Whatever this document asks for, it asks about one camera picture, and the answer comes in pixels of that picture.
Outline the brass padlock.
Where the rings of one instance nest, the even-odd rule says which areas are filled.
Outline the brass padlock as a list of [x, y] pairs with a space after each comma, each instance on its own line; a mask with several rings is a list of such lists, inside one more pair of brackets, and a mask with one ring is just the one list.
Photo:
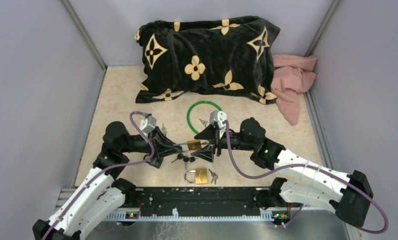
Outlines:
[[204, 185], [209, 183], [208, 169], [197, 168], [188, 170], [184, 174], [184, 181], [188, 184]]
[[207, 145], [207, 141], [201, 141], [200, 139], [188, 140], [186, 142], [179, 143], [179, 146], [186, 146], [189, 151], [195, 151], [201, 149]]

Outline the silver padlock keys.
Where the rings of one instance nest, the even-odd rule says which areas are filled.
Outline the silver padlock keys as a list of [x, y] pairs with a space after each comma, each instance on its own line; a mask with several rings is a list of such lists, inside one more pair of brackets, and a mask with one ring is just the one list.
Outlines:
[[164, 136], [166, 136], [167, 133], [168, 133], [167, 128], [165, 127], [164, 123], [162, 124], [161, 131], [162, 131]]

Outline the single black headed key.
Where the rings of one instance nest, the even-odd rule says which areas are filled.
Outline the single black headed key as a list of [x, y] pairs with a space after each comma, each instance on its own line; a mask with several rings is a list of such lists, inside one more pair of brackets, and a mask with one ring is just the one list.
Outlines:
[[184, 155], [182, 153], [179, 153], [179, 154], [177, 154], [176, 158], [173, 161], [171, 161], [170, 163], [173, 164], [177, 160], [182, 160], [183, 158], [184, 158]]

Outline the silver cable lock keys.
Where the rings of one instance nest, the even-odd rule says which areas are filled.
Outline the silver cable lock keys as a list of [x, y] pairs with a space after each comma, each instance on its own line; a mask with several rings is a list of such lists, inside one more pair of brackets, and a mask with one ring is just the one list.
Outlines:
[[208, 122], [207, 120], [204, 120], [204, 119], [201, 119], [201, 118], [199, 118], [198, 120], [200, 121], [200, 123], [201, 123], [205, 128], [209, 125], [209, 122]]

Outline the keys of padlock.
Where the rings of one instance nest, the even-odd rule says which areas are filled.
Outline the keys of padlock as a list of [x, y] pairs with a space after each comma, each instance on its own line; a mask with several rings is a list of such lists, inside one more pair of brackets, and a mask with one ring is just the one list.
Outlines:
[[213, 172], [211, 169], [209, 169], [209, 172], [210, 172], [210, 175], [211, 175], [211, 182], [210, 183], [216, 185], [219, 176], [215, 172]]

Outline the black u-lock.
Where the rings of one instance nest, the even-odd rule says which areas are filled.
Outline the black u-lock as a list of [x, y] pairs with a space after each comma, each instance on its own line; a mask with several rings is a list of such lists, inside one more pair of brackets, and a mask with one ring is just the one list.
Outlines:
[[159, 169], [163, 163], [163, 160], [164, 160], [164, 157], [161, 157], [158, 154], [155, 154], [152, 158], [150, 158], [148, 161], [146, 161], [146, 163], [156, 169]]

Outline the black headed keys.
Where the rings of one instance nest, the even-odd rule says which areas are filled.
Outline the black headed keys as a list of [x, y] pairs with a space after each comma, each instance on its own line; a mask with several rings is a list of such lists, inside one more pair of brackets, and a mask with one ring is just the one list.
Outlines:
[[196, 161], [196, 158], [194, 156], [186, 156], [185, 155], [185, 156], [183, 156], [182, 159], [183, 159], [183, 162], [184, 162], [185, 170], [187, 170], [189, 164], [191, 164], [191, 163]]

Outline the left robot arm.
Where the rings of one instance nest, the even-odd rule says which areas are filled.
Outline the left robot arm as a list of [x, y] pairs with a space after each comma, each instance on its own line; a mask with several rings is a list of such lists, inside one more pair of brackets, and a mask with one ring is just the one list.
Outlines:
[[129, 163], [126, 154], [144, 153], [149, 163], [183, 151], [159, 127], [143, 121], [140, 129], [131, 135], [120, 121], [106, 127], [101, 152], [83, 182], [53, 215], [33, 225], [36, 240], [84, 240], [111, 212], [138, 204], [136, 186], [119, 178]]

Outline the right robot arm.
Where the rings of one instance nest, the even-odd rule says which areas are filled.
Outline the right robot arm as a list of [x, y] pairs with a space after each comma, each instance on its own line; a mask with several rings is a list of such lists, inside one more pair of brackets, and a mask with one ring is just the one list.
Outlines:
[[364, 226], [374, 193], [363, 172], [349, 174], [306, 160], [266, 137], [266, 130], [253, 117], [243, 120], [238, 132], [227, 129], [223, 119], [212, 121], [194, 139], [208, 141], [212, 157], [222, 149], [251, 151], [250, 159], [258, 167], [288, 175], [291, 180], [279, 177], [272, 184], [268, 199], [274, 206], [309, 205], [354, 227]]

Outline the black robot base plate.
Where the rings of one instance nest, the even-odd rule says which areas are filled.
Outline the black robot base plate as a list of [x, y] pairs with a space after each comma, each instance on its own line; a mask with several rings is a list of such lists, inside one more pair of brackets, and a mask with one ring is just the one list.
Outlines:
[[286, 203], [274, 187], [138, 187], [129, 203], [105, 219], [135, 222], [270, 222], [287, 224], [298, 203]]

